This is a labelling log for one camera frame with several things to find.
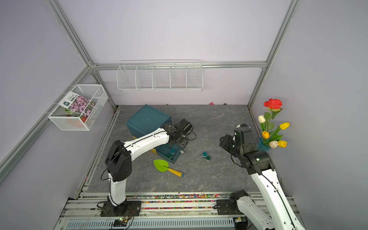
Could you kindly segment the teal drawer cabinet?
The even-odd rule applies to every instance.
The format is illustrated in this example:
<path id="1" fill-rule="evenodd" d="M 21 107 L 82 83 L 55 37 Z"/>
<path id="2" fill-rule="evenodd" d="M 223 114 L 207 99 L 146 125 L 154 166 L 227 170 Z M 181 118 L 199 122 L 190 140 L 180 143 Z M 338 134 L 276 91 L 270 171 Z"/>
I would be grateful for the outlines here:
<path id="1" fill-rule="evenodd" d="M 126 122 L 126 126 L 133 137 L 140 138 L 171 122 L 170 115 L 146 104 Z"/>

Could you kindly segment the teal bottom drawer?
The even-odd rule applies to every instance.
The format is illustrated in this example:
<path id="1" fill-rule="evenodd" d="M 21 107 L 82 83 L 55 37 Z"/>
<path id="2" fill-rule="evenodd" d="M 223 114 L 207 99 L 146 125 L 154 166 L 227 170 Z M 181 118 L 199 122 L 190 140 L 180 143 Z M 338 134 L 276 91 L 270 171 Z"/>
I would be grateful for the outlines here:
<path id="1" fill-rule="evenodd" d="M 167 143 L 164 145 L 160 145 L 155 148 L 157 155 L 159 155 L 164 160 L 168 161 L 171 164 L 175 164 L 178 158 L 184 153 L 184 149 L 186 148 L 188 142 L 184 144 L 176 144 L 176 143 Z"/>

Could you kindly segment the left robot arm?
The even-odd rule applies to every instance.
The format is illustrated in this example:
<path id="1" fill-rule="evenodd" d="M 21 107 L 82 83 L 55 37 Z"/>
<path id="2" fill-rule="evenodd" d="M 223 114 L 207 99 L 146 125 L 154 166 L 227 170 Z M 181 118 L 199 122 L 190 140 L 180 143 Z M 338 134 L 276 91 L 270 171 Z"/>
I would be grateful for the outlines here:
<path id="1" fill-rule="evenodd" d="M 192 130 L 192 124 L 186 119 L 182 119 L 175 125 L 165 124 L 153 132 L 131 141 L 115 141 L 105 159 L 109 193 L 103 206 L 99 207 L 101 210 L 100 216 L 139 216 L 141 201 L 129 201 L 126 197 L 126 184 L 132 173 L 132 162 L 149 150 L 167 143 L 184 147 L 189 142 L 187 136 Z"/>

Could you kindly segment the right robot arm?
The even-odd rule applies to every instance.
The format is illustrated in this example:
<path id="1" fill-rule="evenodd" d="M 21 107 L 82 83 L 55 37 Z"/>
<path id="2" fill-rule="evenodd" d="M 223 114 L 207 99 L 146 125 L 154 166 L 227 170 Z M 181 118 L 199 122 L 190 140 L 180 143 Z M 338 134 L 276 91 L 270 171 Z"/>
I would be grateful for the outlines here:
<path id="1" fill-rule="evenodd" d="M 240 162 L 260 190 L 268 212 L 265 213 L 244 190 L 235 191 L 227 200 L 217 200 L 214 209 L 218 215 L 244 215 L 246 223 L 258 230 L 303 230 L 291 204 L 280 185 L 277 172 L 267 152 L 258 150 L 251 140 L 252 131 L 242 124 L 233 135 L 219 139 L 219 146 Z"/>

